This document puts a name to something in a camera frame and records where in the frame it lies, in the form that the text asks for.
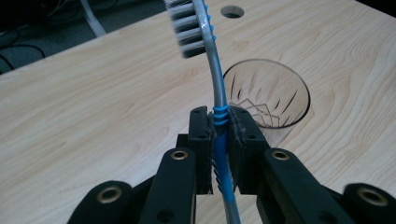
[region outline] black bristles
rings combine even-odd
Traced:
[[[164,0],[172,19],[177,42],[184,58],[205,53],[205,44],[193,2],[186,0]]]

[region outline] glass cup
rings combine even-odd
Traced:
[[[309,90],[303,79],[282,63],[249,59],[224,74],[230,105],[246,109],[270,147],[278,147],[308,113]]]

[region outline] toothbrush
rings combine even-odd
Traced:
[[[207,6],[203,0],[164,0],[173,21],[177,42],[184,58],[206,52],[214,90],[213,125],[216,137],[213,144],[213,163],[221,191],[227,223],[241,223],[233,181],[227,159],[228,104],[214,27],[210,25]]]

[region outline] wooden table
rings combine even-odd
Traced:
[[[396,19],[350,0],[208,0],[222,67],[284,63],[312,95],[283,148],[323,185],[364,182],[396,195]],[[245,10],[240,19],[220,14]],[[0,77],[1,223],[65,223],[107,180],[135,186],[212,107],[205,55],[181,58],[166,12]],[[243,223],[261,223],[237,196]],[[225,223],[218,191],[198,223]]]

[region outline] floor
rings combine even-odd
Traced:
[[[0,75],[96,38],[79,0],[59,3],[49,8],[43,22],[0,33]],[[90,0],[89,3],[107,33],[165,11],[163,0]]]

